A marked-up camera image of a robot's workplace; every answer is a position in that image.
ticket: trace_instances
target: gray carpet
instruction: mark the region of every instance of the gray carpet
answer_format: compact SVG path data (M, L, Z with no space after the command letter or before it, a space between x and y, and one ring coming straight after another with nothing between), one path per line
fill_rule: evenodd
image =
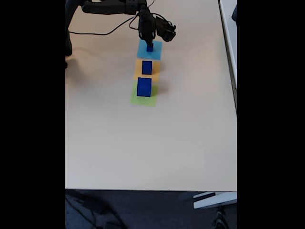
M193 195L198 192L157 191L81 191L110 204L128 229L212 229L216 208L193 209ZM87 218L91 212L67 196ZM236 204L224 206L230 229L236 229ZM97 216L97 226L116 222L111 215ZM92 226L66 202L66 229L91 229Z

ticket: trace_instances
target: white object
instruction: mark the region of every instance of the white object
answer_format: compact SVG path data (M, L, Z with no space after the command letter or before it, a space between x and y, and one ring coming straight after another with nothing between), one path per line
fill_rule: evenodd
M220 9L223 17L224 31L227 39L229 55L237 88L237 25L232 19L237 0L220 0Z
M158 0L150 9L177 26L163 42L155 107L130 104L137 31L70 35L65 187L236 191L237 117L218 2ZM103 33L129 17L78 8L69 29Z
M194 209L207 208L225 203L237 202L237 192L216 193L215 196L194 202Z

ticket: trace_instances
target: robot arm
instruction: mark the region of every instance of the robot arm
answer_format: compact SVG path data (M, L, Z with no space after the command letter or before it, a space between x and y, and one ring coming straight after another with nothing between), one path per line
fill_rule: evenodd
M65 0L65 31L66 31L66 55L72 54L71 41L69 38L69 25L78 6L81 6L85 13L94 14L130 14L139 16L139 37L145 40L148 46L152 46L153 40L157 35L164 41L170 42L176 35L176 26L166 21L164 18L153 17L147 7L146 0L101 0L101 2L92 2L92 0Z

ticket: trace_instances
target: yellow square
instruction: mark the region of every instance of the yellow square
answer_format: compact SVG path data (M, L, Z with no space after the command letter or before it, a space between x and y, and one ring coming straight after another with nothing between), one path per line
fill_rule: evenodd
M158 82L160 75L160 61L153 61L152 66L151 75L142 75L142 60L137 59L135 62L133 79L138 80L138 77L151 78L153 83Z

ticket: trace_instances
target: blue cube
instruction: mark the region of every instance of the blue cube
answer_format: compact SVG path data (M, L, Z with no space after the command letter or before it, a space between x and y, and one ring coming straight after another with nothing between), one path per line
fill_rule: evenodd
M152 61L142 61L142 74L151 75L153 72L153 62Z
M148 52L152 52L153 51L153 43L152 43L152 46L148 46L147 45L146 51L148 51Z
M151 97L152 95L152 79L138 78L137 96Z

